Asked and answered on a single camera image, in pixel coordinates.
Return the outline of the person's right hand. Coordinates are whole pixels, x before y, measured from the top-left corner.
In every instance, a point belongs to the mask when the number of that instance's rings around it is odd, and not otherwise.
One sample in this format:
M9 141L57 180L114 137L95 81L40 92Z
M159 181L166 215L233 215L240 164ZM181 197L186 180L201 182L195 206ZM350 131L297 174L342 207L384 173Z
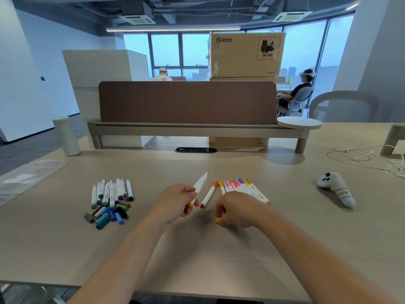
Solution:
M226 193L219 199L229 199L230 205L226 210L226 215L230 225L220 225L224 228L236 226L238 228L249 228L257 225L259 212L264 204L248 194L240 192Z

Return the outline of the white marker with orange tip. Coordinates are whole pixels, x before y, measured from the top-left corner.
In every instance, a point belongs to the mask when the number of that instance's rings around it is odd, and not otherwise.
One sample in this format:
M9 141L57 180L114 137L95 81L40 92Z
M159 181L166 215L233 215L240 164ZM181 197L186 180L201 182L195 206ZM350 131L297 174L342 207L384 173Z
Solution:
M206 179L207 179L207 175L208 175L208 172L206 172L206 173L196 182L196 184L194 185L196 197L195 197L194 200L192 200L192 201L189 203L190 209L192 209L192 208L195 206L195 201L196 201L196 200L198 201L198 195L199 195L199 193L201 192L201 189L203 188L203 186L204 186L204 184L205 184L205 181L206 181Z

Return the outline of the person's right forearm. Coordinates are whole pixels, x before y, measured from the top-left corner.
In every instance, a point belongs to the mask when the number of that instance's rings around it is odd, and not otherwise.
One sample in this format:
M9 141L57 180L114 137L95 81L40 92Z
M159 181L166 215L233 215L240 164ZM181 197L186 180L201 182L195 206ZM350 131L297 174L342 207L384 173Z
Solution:
M273 207L259 205L250 220L315 304L400 304Z

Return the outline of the person's left forearm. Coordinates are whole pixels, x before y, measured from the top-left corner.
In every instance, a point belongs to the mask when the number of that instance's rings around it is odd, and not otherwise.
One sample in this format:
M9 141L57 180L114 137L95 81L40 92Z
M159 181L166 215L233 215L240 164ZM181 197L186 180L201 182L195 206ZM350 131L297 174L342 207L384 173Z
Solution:
M163 207L151 211L67 304L129 304L162 234L180 216Z

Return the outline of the white marker with red cap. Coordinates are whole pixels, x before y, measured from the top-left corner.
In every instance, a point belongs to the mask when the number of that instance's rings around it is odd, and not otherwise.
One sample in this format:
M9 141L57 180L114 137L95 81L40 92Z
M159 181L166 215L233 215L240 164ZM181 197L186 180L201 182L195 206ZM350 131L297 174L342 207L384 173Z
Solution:
M205 209L205 208L206 208L206 205L207 205L208 201L210 200L210 198L211 198L211 196L212 196L214 190L217 188L217 186L218 186L218 181L216 181L216 182L211 186L210 190L207 192L205 198L203 199L203 201L202 201L201 204L200 204L200 208L201 208L201 209Z

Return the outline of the row of warm-coloured markers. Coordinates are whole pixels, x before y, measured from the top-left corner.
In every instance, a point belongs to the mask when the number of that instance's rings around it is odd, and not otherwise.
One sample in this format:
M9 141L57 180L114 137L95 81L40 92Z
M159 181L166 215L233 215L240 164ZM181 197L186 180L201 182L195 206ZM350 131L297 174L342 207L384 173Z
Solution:
M248 194L256 200L263 202L266 205L272 206L271 202L255 190L249 183L245 182L245 179L237 178L233 181L225 180L220 182L221 197L228 192L241 192Z

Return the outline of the row of blue green markers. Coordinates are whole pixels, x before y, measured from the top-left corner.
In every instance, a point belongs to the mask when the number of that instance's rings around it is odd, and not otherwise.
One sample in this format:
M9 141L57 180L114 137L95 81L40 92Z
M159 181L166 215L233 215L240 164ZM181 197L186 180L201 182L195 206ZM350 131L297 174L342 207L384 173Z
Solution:
M131 203L134 201L132 183L129 179L117 178L115 182L102 180L92 187L90 201L91 209L96 209L99 206L113 208L119 205L131 208Z

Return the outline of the pile of loose marker caps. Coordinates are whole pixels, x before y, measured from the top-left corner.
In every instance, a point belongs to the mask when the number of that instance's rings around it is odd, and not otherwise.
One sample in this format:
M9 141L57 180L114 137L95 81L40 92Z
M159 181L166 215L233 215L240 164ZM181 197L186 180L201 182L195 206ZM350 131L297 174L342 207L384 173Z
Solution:
M131 204L125 201L115 202L113 207L101 205L92 214L85 213L84 220L93 224L97 230L103 230L109 223L124 225L129 219L130 208Z

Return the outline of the brown desk partition panel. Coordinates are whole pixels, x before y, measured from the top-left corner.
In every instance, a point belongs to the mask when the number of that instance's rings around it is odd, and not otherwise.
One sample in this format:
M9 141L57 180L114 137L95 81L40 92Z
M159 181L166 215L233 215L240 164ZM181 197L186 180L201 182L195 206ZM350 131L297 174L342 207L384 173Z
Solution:
M103 81L102 122L275 125L272 81Z

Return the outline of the white cylinder container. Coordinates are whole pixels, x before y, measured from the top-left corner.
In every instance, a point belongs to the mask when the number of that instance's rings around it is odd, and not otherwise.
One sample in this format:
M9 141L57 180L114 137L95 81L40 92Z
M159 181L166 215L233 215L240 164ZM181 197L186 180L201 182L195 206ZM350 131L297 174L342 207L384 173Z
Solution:
M70 117L57 117L53 119L54 128L62 144L66 156L76 156L81 149L70 125Z

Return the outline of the grey mesh chair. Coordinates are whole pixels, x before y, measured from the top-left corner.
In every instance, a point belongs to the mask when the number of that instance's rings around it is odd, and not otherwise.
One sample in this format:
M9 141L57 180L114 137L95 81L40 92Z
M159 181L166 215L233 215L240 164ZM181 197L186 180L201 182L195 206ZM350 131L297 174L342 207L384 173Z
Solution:
M316 96L308 117L321 122L370 123L379 108L378 97L361 91L330 91Z

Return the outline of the long ceiling light bar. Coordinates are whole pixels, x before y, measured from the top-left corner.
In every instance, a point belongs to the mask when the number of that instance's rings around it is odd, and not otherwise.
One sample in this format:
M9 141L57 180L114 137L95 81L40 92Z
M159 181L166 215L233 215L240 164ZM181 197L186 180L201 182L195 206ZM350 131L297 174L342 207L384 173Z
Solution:
M174 33L174 32L240 31L240 26L199 25L199 26L157 26L106 28L108 33Z

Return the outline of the clear plastic bag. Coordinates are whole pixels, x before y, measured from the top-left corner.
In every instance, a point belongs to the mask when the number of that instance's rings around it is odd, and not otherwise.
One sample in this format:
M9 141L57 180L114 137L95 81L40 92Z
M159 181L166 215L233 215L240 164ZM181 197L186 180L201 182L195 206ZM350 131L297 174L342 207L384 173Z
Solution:
M66 162L34 160L0 175L0 207L66 166Z

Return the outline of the ceiling air conditioner unit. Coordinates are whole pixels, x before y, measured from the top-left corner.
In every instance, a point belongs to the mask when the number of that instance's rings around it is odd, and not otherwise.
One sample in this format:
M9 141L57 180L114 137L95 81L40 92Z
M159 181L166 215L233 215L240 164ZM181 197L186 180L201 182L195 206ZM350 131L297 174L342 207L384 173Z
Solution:
M130 25L155 25L156 22L148 15L119 15L119 18Z
M311 15L313 11L286 11L280 12L272 20L272 23L289 23L301 21L307 16Z

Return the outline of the glass window wall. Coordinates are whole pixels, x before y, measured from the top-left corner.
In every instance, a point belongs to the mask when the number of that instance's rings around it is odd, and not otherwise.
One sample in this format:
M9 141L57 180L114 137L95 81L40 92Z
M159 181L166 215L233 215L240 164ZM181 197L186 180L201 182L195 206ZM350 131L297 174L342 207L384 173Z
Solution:
M292 91L300 82L299 74L312 68L316 72L311 99L332 91L350 33L354 15L339 16L311 23L247 30L247 33L285 32L277 91ZM128 50L147 56L149 77L158 76L166 67L169 76L188 81L208 79L209 33L124 35Z

